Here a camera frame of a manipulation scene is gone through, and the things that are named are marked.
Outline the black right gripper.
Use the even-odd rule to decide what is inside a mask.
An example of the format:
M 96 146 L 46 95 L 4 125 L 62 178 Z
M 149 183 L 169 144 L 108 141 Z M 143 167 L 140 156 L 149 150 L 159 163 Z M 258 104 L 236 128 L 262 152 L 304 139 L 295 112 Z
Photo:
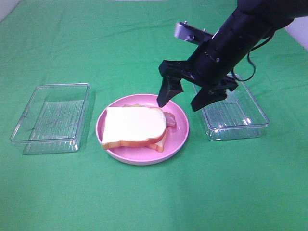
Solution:
M 238 87 L 237 81 L 227 76 L 238 62 L 238 36 L 214 36 L 200 44 L 184 61 L 163 60 L 158 68 L 163 78 L 157 96 L 158 106 L 164 107 L 183 92 L 182 79 L 202 87 L 191 101 L 194 112 L 225 100 L 225 89 L 233 91 Z

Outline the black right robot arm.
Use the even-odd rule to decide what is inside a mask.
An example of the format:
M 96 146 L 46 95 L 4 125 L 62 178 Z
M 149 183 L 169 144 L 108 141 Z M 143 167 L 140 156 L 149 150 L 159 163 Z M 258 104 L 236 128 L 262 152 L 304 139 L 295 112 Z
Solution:
M 158 105 L 165 106 L 183 91 L 182 79 L 200 87 L 191 102 L 194 111 L 226 99 L 226 92 L 238 86 L 238 78 L 229 77 L 228 73 L 233 73 L 244 57 L 270 40 L 275 31 L 307 14 L 305 0 L 240 0 L 215 34 L 177 23 L 175 37 L 196 44 L 197 49 L 186 61 L 164 60 L 160 64 L 163 80 Z

